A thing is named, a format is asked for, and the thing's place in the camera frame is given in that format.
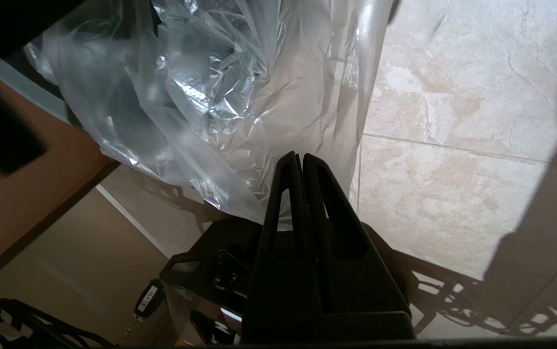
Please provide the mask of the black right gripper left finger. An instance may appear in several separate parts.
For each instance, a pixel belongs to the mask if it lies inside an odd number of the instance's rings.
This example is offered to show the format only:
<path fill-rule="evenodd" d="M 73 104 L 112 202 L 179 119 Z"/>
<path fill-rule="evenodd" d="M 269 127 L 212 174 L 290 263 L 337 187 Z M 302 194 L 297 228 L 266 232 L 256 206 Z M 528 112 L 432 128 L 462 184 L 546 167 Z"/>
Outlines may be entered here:
<path fill-rule="evenodd" d="M 300 157 L 276 164 L 242 322 L 243 342 L 311 342 L 319 302 Z"/>

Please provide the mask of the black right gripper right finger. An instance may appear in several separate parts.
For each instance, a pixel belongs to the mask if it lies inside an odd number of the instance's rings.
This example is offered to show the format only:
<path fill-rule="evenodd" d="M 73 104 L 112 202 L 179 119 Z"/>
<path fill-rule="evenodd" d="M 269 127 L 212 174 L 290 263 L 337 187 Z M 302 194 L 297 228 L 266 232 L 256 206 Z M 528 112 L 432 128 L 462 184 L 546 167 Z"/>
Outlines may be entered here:
<path fill-rule="evenodd" d="M 303 177 L 325 334 L 337 341 L 414 339 L 407 301 L 331 168 L 307 153 Z"/>

